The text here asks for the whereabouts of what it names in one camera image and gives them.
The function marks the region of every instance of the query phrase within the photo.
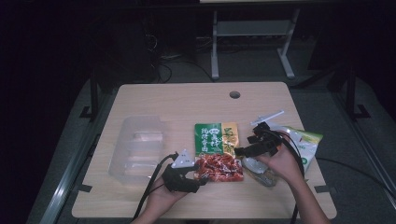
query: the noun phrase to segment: black cable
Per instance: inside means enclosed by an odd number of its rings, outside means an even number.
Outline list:
[[[297,148],[297,145],[293,141],[293,139],[291,139],[291,137],[289,135],[287,135],[287,134],[284,134],[284,133],[281,133],[281,132],[277,132],[277,133],[281,134],[282,136],[287,136],[289,138],[289,140],[293,143],[294,147],[296,148],[298,156],[301,158],[300,150]]]
[[[212,37],[207,37],[209,41],[206,41],[203,44],[200,44],[199,46],[196,46],[195,52],[203,52],[204,50],[211,50],[213,48],[213,39]]]
[[[235,43],[235,41],[232,38],[226,38],[223,41],[229,41],[230,43],[225,43],[225,46],[223,46],[223,47],[225,47],[226,49],[232,49],[232,50],[229,50],[229,51],[221,50],[220,49],[221,45],[219,45],[220,41],[218,41],[218,52],[221,54],[235,54],[242,50],[246,50],[246,49],[243,49],[240,44]]]
[[[172,73],[172,69],[169,67],[169,66],[166,66],[165,64],[162,64],[162,63],[160,63],[160,64],[158,64],[159,66],[162,66],[162,67],[165,67],[166,69],[168,69],[168,71],[169,71],[169,76],[168,76],[168,78],[166,79],[166,80],[163,80],[163,77],[161,77],[161,73],[159,72],[159,74],[158,74],[158,79],[159,79],[159,81],[161,81],[161,83],[166,83],[166,82],[168,82],[170,79],[171,79],[171,77],[172,77],[172,75],[173,75],[173,73]]]
[[[212,76],[210,76],[207,72],[206,72],[206,70],[202,67],[202,66],[200,66],[199,64],[197,64],[197,63],[194,63],[194,62],[189,62],[189,61],[181,61],[181,62],[167,62],[167,63],[191,63],[191,64],[193,64],[193,65],[195,65],[195,66],[197,66],[197,67],[199,67],[199,68],[201,68],[201,70],[203,70],[204,71],[204,73],[210,78],[210,80],[212,81],[212,82],[214,82],[215,80],[213,80],[213,78],[212,78]]]
[[[168,155],[165,158],[163,158],[163,160],[160,163],[158,163],[157,167],[154,170],[154,173],[151,176],[151,179],[148,182],[148,186],[146,187],[145,192],[143,193],[142,198],[140,199],[139,205],[136,208],[136,212],[134,213],[134,217],[133,217],[132,221],[134,221],[139,216],[140,210],[142,210],[142,207],[143,207],[143,203],[145,202],[145,200],[151,193],[151,187],[154,184],[154,181],[157,178],[157,175],[160,172],[161,167],[163,166],[163,163],[166,160],[168,160],[169,158],[174,158],[176,155],[177,154]]]
[[[295,204],[294,210],[293,210],[293,215],[291,216],[291,219],[290,219],[290,224],[294,224],[296,222],[297,215],[298,215],[298,207],[297,207],[297,204]]]
[[[347,167],[347,168],[349,168],[349,169],[351,169],[351,170],[353,170],[353,171],[355,171],[355,172],[360,173],[361,175],[365,175],[366,177],[369,177],[369,178],[372,179],[377,185],[379,185],[382,189],[384,189],[384,190],[393,198],[393,200],[396,200],[395,194],[394,194],[383,182],[379,181],[375,176],[369,175],[369,174],[363,172],[362,170],[360,170],[360,169],[358,169],[358,168],[355,168],[355,167],[353,167],[353,166],[351,166],[351,165],[342,163],[342,162],[340,162],[340,161],[334,161],[334,160],[331,160],[331,159],[326,159],[326,158],[321,158],[321,157],[317,157],[317,160],[320,160],[320,161],[330,161],[330,162],[333,162],[333,163],[336,163],[336,164],[345,166],[345,167]]]
[[[150,193],[152,193],[152,191],[154,191],[154,190],[156,190],[156,189],[158,189],[158,188],[160,188],[160,187],[162,187],[163,185],[165,185],[165,184],[161,184],[160,186],[158,186],[157,188],[155,188],[155,189],[152,189],[149,193],[148,193],[148,195],[150,195]]]
[[[296,150],[294,150],[294,148],[291,146],[291,144],[290,144],[290,142],[288,140],[286,140],[284,137],[280,136],[280,135],[283,136],[283,135],[286,135],[286,134],[283,134],[283,133],[280,133],[280,132],[276,132],[276,131],[268,131],[268,130],[263,130],[263,131],[273,135],[274,137],[276,137],[278,140],[280,140],[288,148],[288,150],[291,153],[291,155],[297,161],[297,164],[298,164],[298,166],[300,168],[301,174],[304,176],[304,166],[303,166],[301,154],[300,154],[300,151],[298,150],[297,146],[295,145],[294,141],[292,141],[291,138],[288,136],[288,138],[291,140],[291,142],[296,147]]]

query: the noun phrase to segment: white stand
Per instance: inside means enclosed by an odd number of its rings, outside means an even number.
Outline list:
[[[300,9],[295,9],[291,20],[284,21],[218,21],[218,12],[215,11],[213,15],[213,49],[211,55],[212,78],[219,78],[217,54],[218,36],[284,35],[286,37],[286,42],[283,45],[283,48],[278,49],[277,52],[283,68],[285,69],[286,76],[293,79],[294,73],[290,67],[286,53],[288,52],[299,13]]]

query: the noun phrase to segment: red snack package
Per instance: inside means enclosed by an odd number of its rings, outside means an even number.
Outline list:
[[[195,172],[194,178],[208,177],[214,182],[232,182],[244,180],[240,160],[230,154],[204,154],[202,153],[196,163],[200,168]]]

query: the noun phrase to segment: wooden table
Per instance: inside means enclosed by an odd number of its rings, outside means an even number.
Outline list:
[[[238,91],[240,97],[230,97]],[[241,147],[248,146],[252,135],[249,124],[259,115],[284,114],[272,119],[281,125],[303,129],[288,87],[281,82],[197,83],[124,85],[120,88],[105,128],[94,152],[72,214],[75,217],[132,217],[145,186],[122,185],[108,173],[123,121],[132,115],[159,115],[164,122],[163,155],[186,148],[194,153],[194,124],[237,122]],[[308,184],[326,185],[316,160],[306,173]],[[330,193],[316,193],[329,218],[336,216]],[[264,219],[290,218],[295,205],[290,188],[278,180],[267,188],[245,175],[242,182],[208,183],[197,193],[187,195],[163,218],[176,219]]]

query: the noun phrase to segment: food package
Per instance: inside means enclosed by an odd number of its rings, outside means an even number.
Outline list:
[[[279,126],[270,122],[268,122],[268,125],[273,131],[282,131],[290,136],[290,144],[294,150],[300,152],[304,171],[306,172],[317,153],[318,144],[322,140],[323,134],[298,130],[289,126]]]
[[[242,159],[242,165],[247,168],[245,169],[245,174],[250,175],[262,185],[266,187],[273,187],[276,185],[276,174],[264,163],[245,157]]]
[[[241,161],[233,149],[239,147],[236,123],[195,124],[195,162],[200,168],[194,178],[214,182],[242,181]]]

